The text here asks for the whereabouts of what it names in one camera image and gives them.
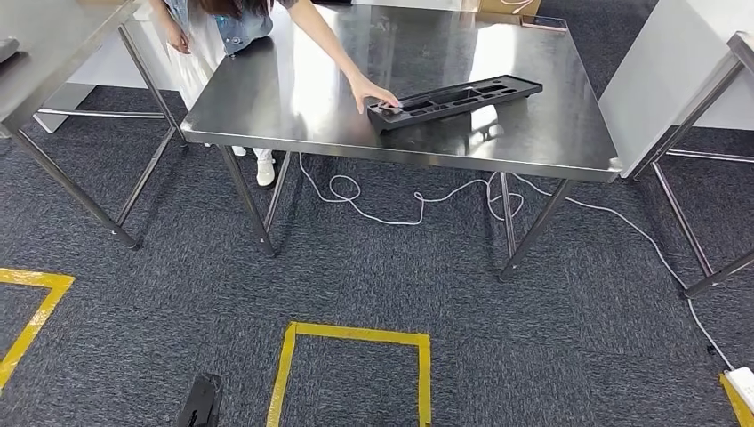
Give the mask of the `person's right hand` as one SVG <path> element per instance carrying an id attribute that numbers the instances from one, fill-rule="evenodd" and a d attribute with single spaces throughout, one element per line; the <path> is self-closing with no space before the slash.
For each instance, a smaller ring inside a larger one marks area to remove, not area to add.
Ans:
<path id="1" fill-rule="evenodd" d="M 168 44 L 177 52 L 190 54 L 189 38 L 179 24 L 170 21 L 164 24 Z"/>

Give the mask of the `person's left hand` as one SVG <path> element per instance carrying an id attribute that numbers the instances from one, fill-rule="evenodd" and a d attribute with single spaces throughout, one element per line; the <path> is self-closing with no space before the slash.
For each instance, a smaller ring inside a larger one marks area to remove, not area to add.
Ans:
<path id="1" fill-rule="evenodd" d="M 364 75 L 357 73 L 347 76 L 347 79 L 359 114 L 365 112 L 365 100 L 367 98 L 375 98 L 391 107 L 401 106 L 400 101 L 393 93 L 374 84 Z"/>

